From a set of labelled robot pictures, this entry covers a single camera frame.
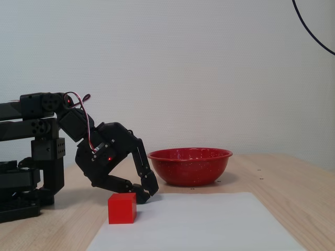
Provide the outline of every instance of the red cube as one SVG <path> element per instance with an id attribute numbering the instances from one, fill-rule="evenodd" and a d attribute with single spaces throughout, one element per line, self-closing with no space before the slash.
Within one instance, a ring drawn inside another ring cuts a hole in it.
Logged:
<path id="1" fill-rule="evenodd" d="M 136 218 L 136 193 L 114 193 L 108 199 L 110 224 L 134 223 Z"/>

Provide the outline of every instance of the table surface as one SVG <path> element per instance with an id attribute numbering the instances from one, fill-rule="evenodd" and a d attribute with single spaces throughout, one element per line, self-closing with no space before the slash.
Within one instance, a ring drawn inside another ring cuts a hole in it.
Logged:
<path id="1" fill-rule="evenodd" d="M 132 160 L 113 175 L 138 183 Z M 335 175 L 284 154 L 234 155 L 212 185 L 182 188 L 158 177 L 160 193 L 253 193 L 306 250 L 335 250 Z M 1 250 L 85 250 L 107 219 L 111 192 L 91 187 L 77 166 L 65 170 L 55 205 L 36 218 L 0 224 Z"/>

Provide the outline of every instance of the red bowl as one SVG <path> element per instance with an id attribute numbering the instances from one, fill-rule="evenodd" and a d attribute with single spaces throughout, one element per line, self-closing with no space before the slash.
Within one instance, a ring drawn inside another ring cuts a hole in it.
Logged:
<path id="1" fill-rule="evenodd" d="M 214 182 L 225 171 L 231 151 L 216 148 L 166 149 L 148 154 L 168 184 L 194 187 Z"/>

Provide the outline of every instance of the white wall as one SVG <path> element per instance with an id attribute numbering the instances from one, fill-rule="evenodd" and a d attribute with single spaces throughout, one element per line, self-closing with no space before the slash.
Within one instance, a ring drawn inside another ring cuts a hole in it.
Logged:
<path id="1" fill-rule="evenodd" d="M 335 2 L 297 4 L 335 50 Z M 147 152 L 214 146 L 334 169 L 334 67 L 291 0 L 0 2 L 0 102 L 91 93 L 95 121 L 133 129 Z M 29 153 L 29 140 L 0 144 L 1 160 Z"/>

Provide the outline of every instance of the white paper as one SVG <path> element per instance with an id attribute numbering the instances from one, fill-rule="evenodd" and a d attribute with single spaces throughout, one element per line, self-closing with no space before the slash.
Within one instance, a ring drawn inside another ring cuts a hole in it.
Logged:
<path id="1" fill-rule="evenodd" d="M 304 250 L 251 193 L 162 194 L 134 224 L 104 223 L 88 250 Z"/>

